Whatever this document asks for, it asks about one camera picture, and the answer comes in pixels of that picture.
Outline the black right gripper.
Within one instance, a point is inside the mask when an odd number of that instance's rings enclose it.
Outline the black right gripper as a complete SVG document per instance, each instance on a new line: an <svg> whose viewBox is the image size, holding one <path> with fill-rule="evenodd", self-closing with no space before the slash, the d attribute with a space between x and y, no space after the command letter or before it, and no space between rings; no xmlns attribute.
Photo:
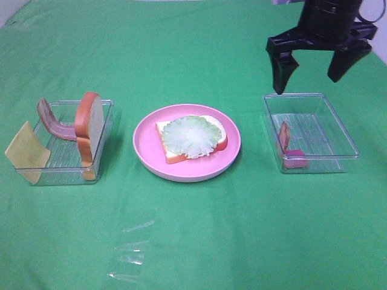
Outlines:
<svg viewBox="0 0 387 290"><path fill-rule="evenodd" d="M362 1L305 1L297 26L268 38L266 50L273 71L273 89L277 94L286 85L299 64L294 50L336 50L355 40L371 40L377 27L360 17ZM336 50L327 75L338 82L361 58L372 51L371 45Z"/></svg>

